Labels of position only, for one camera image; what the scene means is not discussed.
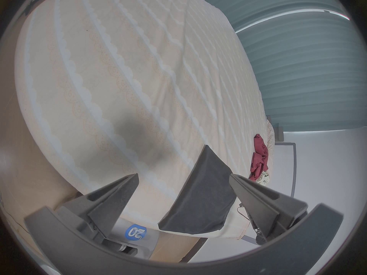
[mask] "curtain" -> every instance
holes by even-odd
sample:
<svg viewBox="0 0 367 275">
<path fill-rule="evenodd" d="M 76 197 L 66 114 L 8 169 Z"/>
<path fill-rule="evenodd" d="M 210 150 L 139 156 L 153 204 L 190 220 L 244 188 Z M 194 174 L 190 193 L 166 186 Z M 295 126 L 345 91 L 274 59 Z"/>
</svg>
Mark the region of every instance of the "curtain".
<svg viewBox="0 0 367 275">
<path fill-rule="evenodd" d="M 345 13 L 338 0 L 206 0 L 234 30 L 292 10 Z M 367 125 L 367 52 L 353 22 L 329 12 L 272 18 L 242 30 L 264 108 L 285 131 Z"/>
</svg>

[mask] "black cloth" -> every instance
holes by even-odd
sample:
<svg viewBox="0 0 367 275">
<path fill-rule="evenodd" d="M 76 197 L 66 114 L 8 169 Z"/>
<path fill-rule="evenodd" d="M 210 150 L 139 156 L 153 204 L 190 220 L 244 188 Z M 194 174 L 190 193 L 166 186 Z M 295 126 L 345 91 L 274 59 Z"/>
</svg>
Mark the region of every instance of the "black cloth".
<svg viewBox="0 0 367 275">
<path fill-rule="evenodd" d="M 222 229 L 236 194 L 229 185 L 231 169 L 204 146 L 185 186 L 160 230 L 200 234 Z"/>
</svg>

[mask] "red cloth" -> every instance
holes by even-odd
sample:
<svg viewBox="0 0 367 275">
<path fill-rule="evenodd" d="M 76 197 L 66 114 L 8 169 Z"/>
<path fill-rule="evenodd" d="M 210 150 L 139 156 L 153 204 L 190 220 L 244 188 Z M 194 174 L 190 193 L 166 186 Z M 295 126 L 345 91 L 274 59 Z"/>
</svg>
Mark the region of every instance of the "red cloth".
<svg viewBox="0 0 367 275">
<path fill-rule="evenodd" d="M 268 170 L 268 148 L 264 144 L 262 137 L 257 134 L 254 137 L 255 152 L 253 154 L 253 160 L 251 163 L 251 176 L 250 179 L 255 181 L 259 178 L 263 171 Z"/>
</svg>

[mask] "bed sheet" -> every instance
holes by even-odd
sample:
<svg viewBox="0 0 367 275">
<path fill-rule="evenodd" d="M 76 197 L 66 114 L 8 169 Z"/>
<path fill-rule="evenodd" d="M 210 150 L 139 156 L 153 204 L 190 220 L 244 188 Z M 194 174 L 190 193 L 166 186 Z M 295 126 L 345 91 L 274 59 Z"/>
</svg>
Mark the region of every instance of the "bed sheet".
<svg viewBox="0 0 367 275">
<path fill-rule="evenodd" d="M 21 30 L 15 83 L 53 167 L 83 194 L 138 173 L 121 217 L 152 229 L 205 144 L 248 176 L 255 134 L 274 143 L 245 51 L 204 0 L 46 0 Z M 240 238 L 238 204 L 198 236 Z"/>
</svg>

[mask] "wooden floor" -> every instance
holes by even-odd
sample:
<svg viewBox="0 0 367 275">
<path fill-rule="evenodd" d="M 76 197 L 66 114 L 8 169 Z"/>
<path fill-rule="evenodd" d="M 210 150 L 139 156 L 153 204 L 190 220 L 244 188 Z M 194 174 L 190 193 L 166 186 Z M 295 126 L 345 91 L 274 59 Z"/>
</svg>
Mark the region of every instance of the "wooden floor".
<svg viewBox="0 0 367 275">
<path fill-rule="evenodd" d="M 73 198 L 77 191 L 41 153 L 19 108 L 14 54 L 24 21 L 23 15 L 0 47 L 0 208 L 25 242 L 39 253 L 25 227 L 24 217 L 43 206 L 54 209 Z M 151 260 L 178 263 L 198 240 L 161 232 Z"/>
</svg>

